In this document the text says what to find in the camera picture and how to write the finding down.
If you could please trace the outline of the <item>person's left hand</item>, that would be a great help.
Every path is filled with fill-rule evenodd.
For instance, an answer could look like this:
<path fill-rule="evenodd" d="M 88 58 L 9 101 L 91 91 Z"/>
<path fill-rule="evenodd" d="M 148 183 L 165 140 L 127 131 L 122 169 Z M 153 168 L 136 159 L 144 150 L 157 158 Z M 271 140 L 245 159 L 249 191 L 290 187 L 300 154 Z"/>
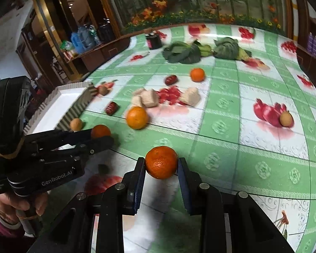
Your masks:
<path fill-rule="evenodd" d="M 48 203 L 48 193 L 42 193 L 38 195 L 32 206 L 35 208 L 38 216 L 42 216 Z M 3 193 L 0 194 L 0 218 L 10 225 L 15 225 L 19 222 L 19 218 L 16 215 L 17 210 L 27 211 L 31 205 L 23 198 L 16 196 L 15 194 Z"/>

